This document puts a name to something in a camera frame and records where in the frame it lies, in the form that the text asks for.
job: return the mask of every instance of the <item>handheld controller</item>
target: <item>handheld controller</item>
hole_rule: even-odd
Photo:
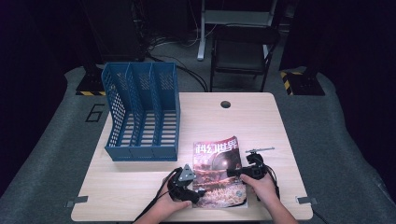
[[[195,192],[187,189],[187,186],[195,177],[195,173],[190,169],[188,164],[184,166],[184,169],[181,169],[181,167],[177,168],[172,179],[168,181],[169,195],[171,198],[198,203],[199,199],[204,196],[205,190],[198,190],[198,192]]]
[[[247,155],[247,162],[250,165],[248,167],[242,167],[238,169],[227,169],[227,176],[240,176],[241,174],[248,175],[254,179],[261,179],[265,177],[266,174],[269,174],[274,182],[276,188],[276,196],[280,199],[279,195],[279,187],[277,186],[276,175],[271,167],[264,164],[264,160],[262,159],[262,155],[258,154],[257,151],[259,149],[252,149],[250,151],[250,155]]]

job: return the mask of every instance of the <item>black chair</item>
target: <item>black chair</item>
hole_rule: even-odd
[[[221,25],[213,34],[209,91],[214,87],[215,73],[254,75],[254,79],[263,75],[260,88],[263,91],[279,38],[279,32],[271,26]]]

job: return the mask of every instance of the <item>yellow and black tape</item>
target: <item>yellow and black tape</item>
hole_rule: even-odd
[[[289,80],[288,80],[288,73],[289,72],[280,72],[280,76],[282,77],[283,84],[285,85],[286,92],[288,95],[293,95],[293,90],[291,89]],[[302,75],[300,72],[292,72],[294,75]]]
[[[104,96],[104,95],[106,95],[106,92],[105,91],[76,91],[76,95]]]

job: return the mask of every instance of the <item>magazine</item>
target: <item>magazine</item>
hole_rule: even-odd
[[[195,142],[193,150],[196,178],[192,181],[192,190],[206,190],[194,207],[224,208],[245,204],[246,186],[239,178],[227,176],[227,169],[242,168],[237,138]]]

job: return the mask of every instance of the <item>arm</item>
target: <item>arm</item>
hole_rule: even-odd
[[[175,202],[169,196],[167,184],[163,186],[158,201],[134,224],[157,224],[170,217],[178,210],[191,206],[190,201]]]
[[[241,175],[241,179],[253,187],[255,193],[262,201],[264,207],[270,213],[275,224],[297,223],[289,210],[277,198],[275,186],[271,176],[266,175],[260,180],[253,179],[247,175]]]

